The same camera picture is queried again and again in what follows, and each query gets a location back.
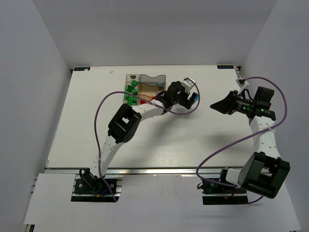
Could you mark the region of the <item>green upside-down 2x2 lego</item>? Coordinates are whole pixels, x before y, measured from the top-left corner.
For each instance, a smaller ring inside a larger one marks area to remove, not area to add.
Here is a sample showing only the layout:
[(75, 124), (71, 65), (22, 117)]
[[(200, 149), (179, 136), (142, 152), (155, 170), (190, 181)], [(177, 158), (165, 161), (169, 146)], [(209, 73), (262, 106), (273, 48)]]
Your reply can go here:
[(138, 81), (133, 81), (133, 82), (132, 82), (132, 86), (133, 86), (133, 87), (136, 87), (137, 85), (138, 85)]

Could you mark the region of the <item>green 2x4 lego brick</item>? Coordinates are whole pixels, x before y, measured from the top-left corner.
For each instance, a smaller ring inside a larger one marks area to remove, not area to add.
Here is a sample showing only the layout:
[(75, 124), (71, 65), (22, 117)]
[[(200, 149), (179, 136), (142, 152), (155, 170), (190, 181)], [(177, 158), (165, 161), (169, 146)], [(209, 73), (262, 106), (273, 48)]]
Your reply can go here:
[(127, 99), (127, 104), (128, 104), (128, 105), (131, 105), (131, 106), (136, 105), (136, 104), (137, 104), (137, 98), (136, 98), (136, 97), (130, 96), (130, 97)]

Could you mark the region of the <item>green lego brick carried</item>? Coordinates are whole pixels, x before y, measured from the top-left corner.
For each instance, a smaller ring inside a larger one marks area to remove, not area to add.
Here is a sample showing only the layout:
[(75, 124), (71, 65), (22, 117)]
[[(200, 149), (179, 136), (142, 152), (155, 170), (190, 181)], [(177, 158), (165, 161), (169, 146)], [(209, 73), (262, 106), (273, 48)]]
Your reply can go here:
[(131, 86), (131, 85), (127, 85), (127, 87), (126, 87), (126, 91), (127, 92), (132, 92), (132, 90), (134, 90), (135, 88), (133, 87), (133, 86)]

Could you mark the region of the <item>green curved lego brick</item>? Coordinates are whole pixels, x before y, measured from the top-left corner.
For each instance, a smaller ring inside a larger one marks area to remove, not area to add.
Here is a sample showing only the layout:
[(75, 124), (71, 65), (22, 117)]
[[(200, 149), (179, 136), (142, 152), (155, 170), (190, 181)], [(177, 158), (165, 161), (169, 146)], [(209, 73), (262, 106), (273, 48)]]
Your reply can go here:
[(130, 93), (129, 92), (126, 92), (125, 93), (125, 100), (128, 100), (130, 98)]

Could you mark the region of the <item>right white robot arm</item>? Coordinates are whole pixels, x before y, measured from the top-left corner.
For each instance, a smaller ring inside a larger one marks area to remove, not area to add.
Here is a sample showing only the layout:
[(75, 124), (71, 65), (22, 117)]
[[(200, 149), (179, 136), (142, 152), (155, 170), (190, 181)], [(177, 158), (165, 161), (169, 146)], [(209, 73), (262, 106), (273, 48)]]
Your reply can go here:
[(222, 114), (234, 112), (245, 114), (253, 137), (253, 154), (242, 169), (228, 168), (222, 172), (222, 179), (241, 189), (273, 199), (276, 197), (289, 171), (290, 164), (281, 159), (278, 152), (275, 133), (276, 116), (270, 110), (274, 90), (258, 87), (254, 98), (245, 99), (236, 90), (221, 101), (210, 105)]

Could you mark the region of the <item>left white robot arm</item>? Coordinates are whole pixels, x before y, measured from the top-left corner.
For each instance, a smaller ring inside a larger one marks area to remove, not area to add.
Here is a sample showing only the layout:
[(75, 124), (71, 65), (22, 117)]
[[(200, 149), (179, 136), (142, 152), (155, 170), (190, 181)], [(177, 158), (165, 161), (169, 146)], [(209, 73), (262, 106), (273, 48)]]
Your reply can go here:
[(97, 131), (97, 119), (100, 108), (109, 96), (119, 92), (115, 91), (106, 95), (98, 105), (94, 118), (98, 158), (94, 161), (92, 167), (79, 171), (80, 178), (91, 189), (99, 187), (100, 182), (106, 182), (104, 177), (112, 159), (119, 148), (133, 138), (140, 122), (154, 116), (164, 115), (167, 112), (180, 115), (181, 113), (172, 111), (172, 107), (177, 104), (189, 110), (195, 102), (200, 102), (199, 92), (190, 93), (194, 87), (197, 87), (195, 80), (185, 78), (181, 82), (172, 82), (167, 90), (157, 94), (151, 101), (138, 97), (138, 99), (145, 102), (144, 104), (134, 106), (130, 106), (128, 103), (122, 104), (108, 124), (108, 132), (104, 144), (100, 145)]

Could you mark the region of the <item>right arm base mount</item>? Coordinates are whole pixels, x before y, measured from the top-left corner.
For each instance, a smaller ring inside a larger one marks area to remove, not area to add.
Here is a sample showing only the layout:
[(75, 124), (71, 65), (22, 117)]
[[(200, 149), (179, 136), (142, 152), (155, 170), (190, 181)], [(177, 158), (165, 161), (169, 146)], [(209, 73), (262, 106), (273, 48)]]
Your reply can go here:
[(201, 180), (197, 189), (202, 191), (204, 205), (241, 205), (247, 204), (247, 191), (218, 185)]

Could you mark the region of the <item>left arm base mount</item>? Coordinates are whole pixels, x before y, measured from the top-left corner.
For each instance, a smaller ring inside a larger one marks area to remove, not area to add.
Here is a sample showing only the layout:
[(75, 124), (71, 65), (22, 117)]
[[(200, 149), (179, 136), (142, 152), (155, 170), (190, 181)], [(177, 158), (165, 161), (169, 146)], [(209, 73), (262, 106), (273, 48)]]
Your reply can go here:
[(71, 201), (91, 203), (116, 203), (120, 197), (122, 179), (102, 178), (93, 175), (90, 169), (80, 169), (76, 176)]

